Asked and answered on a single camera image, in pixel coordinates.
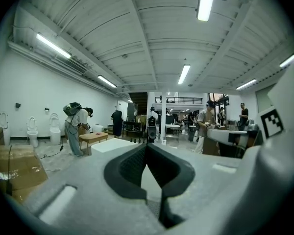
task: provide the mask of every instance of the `sprayer backpack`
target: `sprayer backpack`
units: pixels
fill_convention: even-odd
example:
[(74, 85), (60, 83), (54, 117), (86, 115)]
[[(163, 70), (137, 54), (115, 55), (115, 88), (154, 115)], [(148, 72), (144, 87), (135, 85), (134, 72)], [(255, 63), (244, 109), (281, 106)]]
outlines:
[(82, 106), (79, 103), (70, 103), (63, 107), (63, 111), (68, 116), (74, 116)]

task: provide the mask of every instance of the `workbench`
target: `workbench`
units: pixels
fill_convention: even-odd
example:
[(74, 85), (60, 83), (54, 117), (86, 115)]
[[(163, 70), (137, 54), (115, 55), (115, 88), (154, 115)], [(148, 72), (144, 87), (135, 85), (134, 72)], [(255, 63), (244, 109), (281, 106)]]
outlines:
[(108, 133), (105, 132), (98, 132), (98, 133), (89, 133), (89, 134), (83, 134), (83, 135), (79, 135), (78, 140), (80, 142), (80, 150), (82, 149), (82, 142), (86, 142), (87, 143), (87, 150), (86, 153), (87, 155), (91, 155), (92, 152), (89, 151), (88, 147), (90, 143), (95, 143), (95, 142), (100, 142), (101, 140), (108, 140)]
[[(166, 124), (165, 139), (173, 138), (179, 142), (180, 129), (181, 129), (181, 126), (179, 126), (178, 124)], [(167, 134), (167, 130), (173, 130), (173, 134)]]

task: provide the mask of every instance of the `column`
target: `column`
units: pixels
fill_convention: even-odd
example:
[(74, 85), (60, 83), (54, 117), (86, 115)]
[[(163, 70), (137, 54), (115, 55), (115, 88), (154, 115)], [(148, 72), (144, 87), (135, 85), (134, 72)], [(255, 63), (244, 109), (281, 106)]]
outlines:
[(167, 92), (162, 92), (162, 108), (161, 108), (161, 135), (160, 140), (163, 140), (165, 136), (166, 128), (166, 108), (167, 107)]

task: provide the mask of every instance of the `wooden bench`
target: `wooden bench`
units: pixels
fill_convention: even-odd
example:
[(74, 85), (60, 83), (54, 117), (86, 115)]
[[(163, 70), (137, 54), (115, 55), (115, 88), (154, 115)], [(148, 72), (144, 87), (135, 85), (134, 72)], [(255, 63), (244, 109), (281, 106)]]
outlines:
[(104, 132), (98, 132), (98, 133), (89, 133), (89, 134), (83, 134), (79, 135), (79, 142), (80, 142), (80, 150), (82, 149), (82, 142), (87, 143), (87, 155), (91, 155), (92, 152), (88, 149), (90, 143), (100, 142), (101, 140), (108, 140), (108, 134)]

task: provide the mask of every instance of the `jeans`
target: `jeans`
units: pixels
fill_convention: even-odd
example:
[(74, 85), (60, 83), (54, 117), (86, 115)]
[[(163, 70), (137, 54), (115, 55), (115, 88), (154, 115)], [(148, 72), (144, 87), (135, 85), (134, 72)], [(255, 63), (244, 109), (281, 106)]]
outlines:
[(83, 156), (83, 152), (79, 149), (78, 127), (74, 127), (71, 123), (65, 121), (65, 133), (68, 136), (69, 145), (74, 155)]

